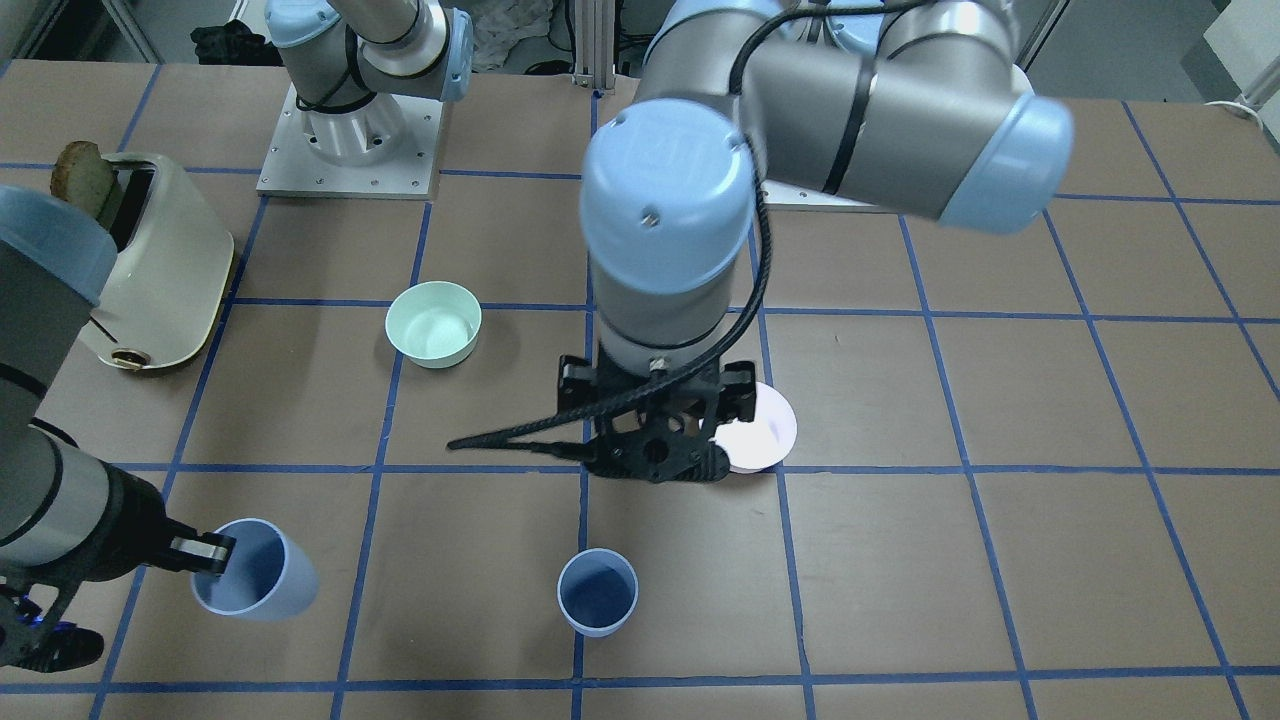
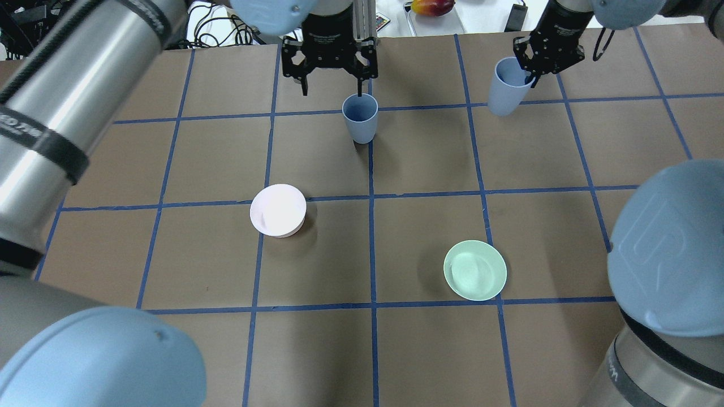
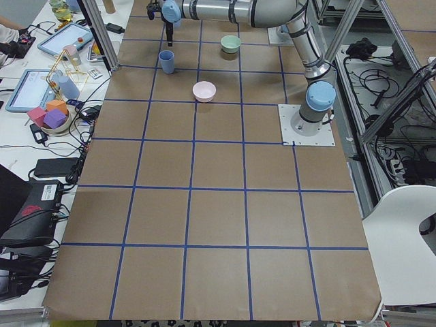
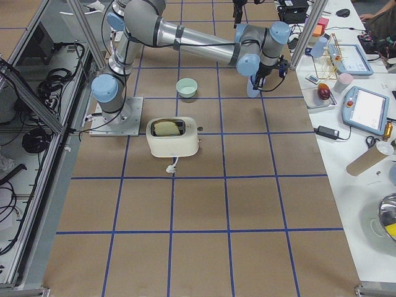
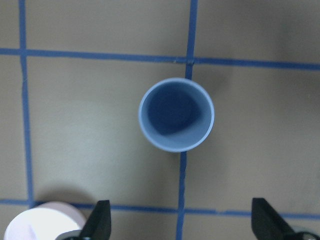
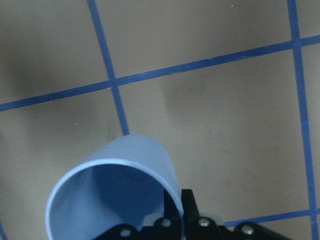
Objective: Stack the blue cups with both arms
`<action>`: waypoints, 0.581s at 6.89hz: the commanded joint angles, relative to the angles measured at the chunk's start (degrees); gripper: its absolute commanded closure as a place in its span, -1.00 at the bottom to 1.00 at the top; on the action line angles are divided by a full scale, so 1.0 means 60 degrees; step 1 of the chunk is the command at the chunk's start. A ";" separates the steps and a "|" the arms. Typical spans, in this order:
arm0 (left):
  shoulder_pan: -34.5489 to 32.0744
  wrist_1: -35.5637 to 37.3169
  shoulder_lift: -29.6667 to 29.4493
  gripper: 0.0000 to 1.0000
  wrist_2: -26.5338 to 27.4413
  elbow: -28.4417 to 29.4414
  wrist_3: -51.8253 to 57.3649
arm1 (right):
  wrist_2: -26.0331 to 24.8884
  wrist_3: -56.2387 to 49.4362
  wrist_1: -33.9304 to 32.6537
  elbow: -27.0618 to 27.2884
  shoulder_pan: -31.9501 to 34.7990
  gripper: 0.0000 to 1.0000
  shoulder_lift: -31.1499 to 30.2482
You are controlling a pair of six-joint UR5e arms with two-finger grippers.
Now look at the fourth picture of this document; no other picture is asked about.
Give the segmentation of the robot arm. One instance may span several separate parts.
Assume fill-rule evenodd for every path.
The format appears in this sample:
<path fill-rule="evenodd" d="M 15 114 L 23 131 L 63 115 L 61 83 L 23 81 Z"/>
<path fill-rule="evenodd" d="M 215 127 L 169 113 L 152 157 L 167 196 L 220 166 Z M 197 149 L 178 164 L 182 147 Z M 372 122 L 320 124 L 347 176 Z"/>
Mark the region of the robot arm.
<path fill-rule="evenodd" d="M 91 84 L 101 108 L 104 124 L 122 125 L 131 117 L 127 106 L 126 81 L 141 46 L 172 48 L 235 67 L 249 79 L 249 90 L 264 89 L 265 79 L 276 69 L 286 77 L 289 63 L 281 54 L 289 35 L 289 26 L 281 21 L 269 28 L 236 22 L 233 41 L 208 35 L 163 18 L 166 1 L 116 1 L 106 20 L 122 32 L 121 41 L 111 54 L 106 71 Z"/>

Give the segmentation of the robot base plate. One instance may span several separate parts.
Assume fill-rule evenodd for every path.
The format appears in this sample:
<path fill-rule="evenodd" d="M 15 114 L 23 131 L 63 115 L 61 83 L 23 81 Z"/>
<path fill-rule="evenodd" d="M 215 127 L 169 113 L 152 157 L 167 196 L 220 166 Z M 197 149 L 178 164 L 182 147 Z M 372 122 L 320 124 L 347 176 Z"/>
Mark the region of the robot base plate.
<path fill-rule="evenodd" d="M 105 113 L 92 119 L 89 134 L 94 137 L 138 136 L 142 116 L 143 97 L 127 97 L 121 114 L 112 122 L 112 117 Z"/>

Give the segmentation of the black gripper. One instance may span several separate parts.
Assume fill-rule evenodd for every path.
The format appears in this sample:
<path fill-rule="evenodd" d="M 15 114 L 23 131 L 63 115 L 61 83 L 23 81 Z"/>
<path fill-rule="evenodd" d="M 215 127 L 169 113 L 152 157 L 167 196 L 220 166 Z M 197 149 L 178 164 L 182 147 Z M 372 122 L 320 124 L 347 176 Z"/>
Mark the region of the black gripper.
<path fill-rule="evenodd" d="M 269 62 L 261 62 L 258 70 L 259 81 L 264 80 L 273 70 L 278 71 L 278 76 L 284 79 L 290 68 L 290 63 L 284 58 L 284 55 L 279 55 L 274 59 L 270 59 Z"/>

